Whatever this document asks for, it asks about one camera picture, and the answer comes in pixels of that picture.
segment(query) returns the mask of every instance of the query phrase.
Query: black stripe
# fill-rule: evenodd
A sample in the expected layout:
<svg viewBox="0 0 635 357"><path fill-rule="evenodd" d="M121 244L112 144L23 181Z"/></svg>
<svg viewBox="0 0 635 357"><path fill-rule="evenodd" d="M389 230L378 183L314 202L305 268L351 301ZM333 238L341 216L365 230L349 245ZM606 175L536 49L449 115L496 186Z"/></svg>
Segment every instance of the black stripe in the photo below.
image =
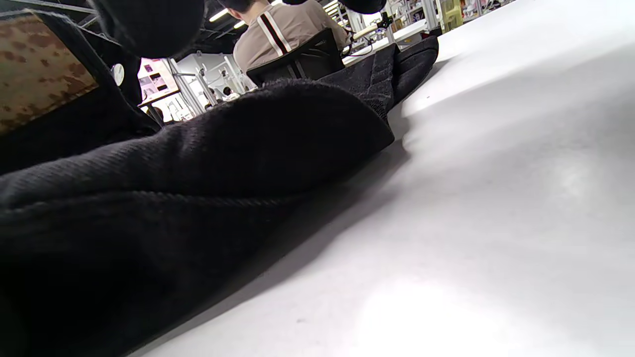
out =
<svg viewBox="0 0 635 357"><path fill-rule="evenodd" d="M280 37L277 36L276 31L274 30L274 27L269 22L269 19L265 16L265 14L262 14L260 16L260 18L262 19L263 24L265 24L265 27L267 28L267 30L269 30L269 33L271 34L271 37L274 38L274 42L278 45L278 47L280 47L280 50L282 51L282 54L283 55L287 54L288 51L284 47L284 43L282 42Z"/></svg>

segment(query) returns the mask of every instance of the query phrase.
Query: white table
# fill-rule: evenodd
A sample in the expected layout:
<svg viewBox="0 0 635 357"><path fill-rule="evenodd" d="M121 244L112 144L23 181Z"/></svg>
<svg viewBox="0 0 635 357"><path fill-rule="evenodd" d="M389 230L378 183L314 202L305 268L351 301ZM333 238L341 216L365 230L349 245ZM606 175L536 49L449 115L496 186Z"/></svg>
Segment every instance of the white table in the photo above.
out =
<svg viewBox="0 0 635 357"><path fill-rule="evenodd" d="M419 32L425 31L427 29L428 29L427 21L423 19L395 32L393 36L394 36L395 42L399 42L399 41L403 41L407 39L408 37L412 35L418 34ZM368 55L375 53L376 51L381 50L382 48L388 47L388 45L389 45L388 37L382 38L376 43L373 43L372 48L370 46L363 48L362 50L359 51L359 54L356 53L353 56L344 57L342 59L342 62L346 66L352 65L362 60L363 58L366 58Z"/></svg>
<svg viewBox="0 0 635 357"><path fill-rule="evenodd" d="M306 241L135 355L635 356L635 2L593 6L441 36L398 141L290 224Z"/></svg>

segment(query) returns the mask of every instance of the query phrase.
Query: chair backrest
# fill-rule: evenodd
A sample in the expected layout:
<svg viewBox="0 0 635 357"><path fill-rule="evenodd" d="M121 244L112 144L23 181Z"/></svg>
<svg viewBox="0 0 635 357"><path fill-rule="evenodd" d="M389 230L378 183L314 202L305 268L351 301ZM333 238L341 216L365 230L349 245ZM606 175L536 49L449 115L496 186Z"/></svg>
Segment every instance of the chair backrest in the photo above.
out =
<svg viewBox="0 0 635 357"><path fill-rule="evenodd" d="M279 78L320 79L344 68L331 29L325 29L293 51L247 71L257 85Z"/></svg>

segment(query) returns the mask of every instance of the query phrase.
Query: white stripe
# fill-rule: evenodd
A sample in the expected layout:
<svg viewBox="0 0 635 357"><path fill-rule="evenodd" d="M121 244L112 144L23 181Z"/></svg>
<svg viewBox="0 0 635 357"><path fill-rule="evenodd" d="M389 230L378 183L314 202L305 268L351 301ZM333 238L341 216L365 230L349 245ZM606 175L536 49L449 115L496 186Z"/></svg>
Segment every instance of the white stripe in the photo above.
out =
<svg viewBox="0 0 635 357"><path fill-rule="evenodd" d="M278 35L278 37L282 41L282 44L284 45L284 48L286 48L286 51L287 52L291 52L291 46L289 46L289 42L287 42L286 39L284 38L284 36L282 36L282 31L280 31L280 28L277 26L276 22L274 21L274 18L271 16L269 11L265 11L265 16L267 17L267 19L271 23L271 27L273 27L274 31L276 31L276 34Z"/></svg>
<svg viewBox="0 0 635 357"><path fill-rule="evenodd" d="M265 23L262 21L262 19L260 17L258 17L258 24L260 25L260 28L262 29L262 32L264 32L265 36L267 36L267 39L269 40L269 43L271 44L271 46L274 48L274 50L278 54L278 57L282 57L282 55L284 55L284 53L282 53L282 50L276 44L276 40L274 40L273 36L271 36L271 34L269 33L269 29L267 28L267 26L265 25Z"/></svg>

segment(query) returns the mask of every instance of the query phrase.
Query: fluorescent light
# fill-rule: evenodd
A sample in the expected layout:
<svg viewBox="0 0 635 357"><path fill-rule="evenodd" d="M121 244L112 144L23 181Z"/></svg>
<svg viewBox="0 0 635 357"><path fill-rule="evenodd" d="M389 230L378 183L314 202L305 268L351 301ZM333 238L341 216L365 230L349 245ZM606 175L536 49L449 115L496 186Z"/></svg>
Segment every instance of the fluorescent light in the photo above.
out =
<svg viewBox="0 0 635 357"><path fill-rule="evenodd" d="M330 3L324 5L323 7L326 9L327 7L329 7L329 6L333 5L333 4L337 4L337 2L338 2L338 0L333 0Z"/></svg>
<svg viewBox="0 0 635 357"><path fill-rule="evenodd" d="M224 9L220 13L217 13L216 15L212 16L210 18L210 22L214 22L214 21L218 20L219 18L223 17L223 15L226 14L226 13L228 13L228 11L227 11L227 9Z"/></svg>

